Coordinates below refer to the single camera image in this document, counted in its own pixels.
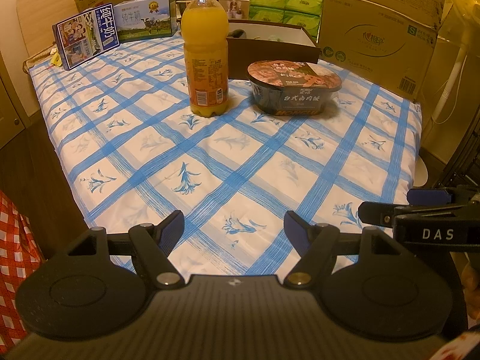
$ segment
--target screw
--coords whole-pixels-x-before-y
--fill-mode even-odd
[[[289,274],[286,279],[296,286],[301,286],[308,284],[311,281],[311,276],[306,272],[294,272]]]
[[[180,276],[174,272],[164,272],[157,276],[157,281],[164,286],[171,286],[180,281]]]

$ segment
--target bed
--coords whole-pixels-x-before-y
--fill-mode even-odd
[[[48,62],[30,70],[89,226],[126,232],[180,209],[185,231],[169,258],[186,279],[282,279],[299,259],[283,231],[287,210],[360,232],[362,201],[406,202],[418,104],[321,61],[343,85],[318,117],[265,115],[248,81],[233,80],[228,112],[202,118],[189,108],[182,45],[177,34],[123,44],[72,71]],[[355,260],[341,257],[337,268]]]

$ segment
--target orange juice bottle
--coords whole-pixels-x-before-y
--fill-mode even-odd
[[[193,0],[183,12],[181,33],[191,111],[221,115],[229,94],[227,13],[217,0]]]

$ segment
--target wooden cabinet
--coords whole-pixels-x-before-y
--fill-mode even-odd
[[[0,148],[25,128],[0,79]]]

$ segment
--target hand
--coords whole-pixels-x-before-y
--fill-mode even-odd
[[[470,318],[480,319],[480,274],[468,263],[462,271],[463,293],[465,295],[466,312]]]

